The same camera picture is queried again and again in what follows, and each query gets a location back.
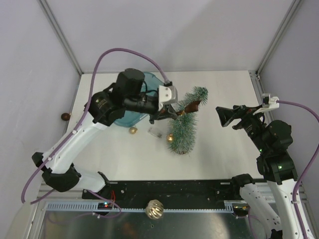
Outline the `small frosted christmas tree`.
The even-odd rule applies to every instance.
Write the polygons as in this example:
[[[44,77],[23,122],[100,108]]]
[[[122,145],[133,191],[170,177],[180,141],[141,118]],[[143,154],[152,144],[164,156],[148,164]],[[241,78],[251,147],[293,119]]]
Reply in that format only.
[[[191,92],[187,92],[174,109],[178,112],[183,110],[193,101],[201,101],[200,106],[208,102],[208,90],[206,87],[195,86]],[[167,143],[168,149],[175,154],[184,155],[190,153],[195,146],[197,132],[197,112],[178,116],[176,120],[168,121],[167,134],[172,133],[174,141]]]

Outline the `gold glitter ball ornament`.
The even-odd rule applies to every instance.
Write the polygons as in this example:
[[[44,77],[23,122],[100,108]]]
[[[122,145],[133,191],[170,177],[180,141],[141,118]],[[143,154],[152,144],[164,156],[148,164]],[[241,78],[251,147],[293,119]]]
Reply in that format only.
[[[173,137],[173,134],[172,134],[172,133],[170,133],[170,134],[168,134],[168,135],[166,136],[166,141],[167,141],[168,143],[172,143],[172,142],[174,141],[174,137]]]

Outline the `gold mirror ball ornament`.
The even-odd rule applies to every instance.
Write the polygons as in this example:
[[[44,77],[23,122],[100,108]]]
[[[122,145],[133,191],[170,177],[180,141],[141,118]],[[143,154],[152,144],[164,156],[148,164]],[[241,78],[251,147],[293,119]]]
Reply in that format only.
[[[150,200],[146,206],[146,215],[152,220],[163,217],[164,206],[159,200]]]

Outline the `dark brown ball ornament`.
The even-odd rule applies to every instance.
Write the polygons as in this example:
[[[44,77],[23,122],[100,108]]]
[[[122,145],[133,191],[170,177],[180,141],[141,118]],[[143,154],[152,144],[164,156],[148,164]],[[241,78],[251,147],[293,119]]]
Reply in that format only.
[[[63,121],[69,121],[70,118],[71,118],[71,114],[70,114],[70,113],[63,113],[63,114],[61,115],[61,119],[62,119]]]

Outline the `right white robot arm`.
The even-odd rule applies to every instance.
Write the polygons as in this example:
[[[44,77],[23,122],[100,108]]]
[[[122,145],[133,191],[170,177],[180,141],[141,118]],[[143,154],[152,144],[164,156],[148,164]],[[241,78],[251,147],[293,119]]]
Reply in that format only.
[[[293,143],[291,126],[281,120],[265,124],[260,119],[265,112],[277,109],[280,104],[281,101],[276,100],[257,107],[216,107],[221,125],[226,127],[233,120],[239,119],[240,122],[233,129],[244,129],[259,150],[257,168],[271,189],[277,211],[261,195],[249,174],[232,178],[235,184],[230,187],[230,195],[248,203],[250,210],[255,212],[263,225],[267,238],[313,239],[314,235],[300,201],[299,186],[302,177],[297,175],[294,162],[287,151]]]

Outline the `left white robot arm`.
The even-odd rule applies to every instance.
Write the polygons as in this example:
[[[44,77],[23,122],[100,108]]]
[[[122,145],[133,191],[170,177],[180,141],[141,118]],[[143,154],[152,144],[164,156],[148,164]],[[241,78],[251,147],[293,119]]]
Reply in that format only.
[[[177,119],[172,107],[177,102],[177,89],[172,82],[158,86],[149,95],[145,75],[137,69],[126,69],[118,74],[116,82],[89,96],[85,110],[75,128],[65,134],[50,150],[32,156],[46,185],[58,192],[73,188],[92,191],[99,199],[109,196],[110,186],[101,172],[91,172],[75,166],[76,156],[126,111],[148,114],[150,123],[156,120]]]

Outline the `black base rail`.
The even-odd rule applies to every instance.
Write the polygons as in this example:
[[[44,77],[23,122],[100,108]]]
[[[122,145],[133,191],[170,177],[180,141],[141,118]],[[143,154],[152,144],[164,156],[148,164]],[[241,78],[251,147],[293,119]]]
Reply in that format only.
[[[241,200],[240,188],[245,184],[255,183],[246,175],[226,180],[172,180],[172,181],[117,181],[109,182],[97,194],[105,199],[115,196],[115,203],[144,203],[159,200],[186,203],[212,201],[220,205],[225,201]]]

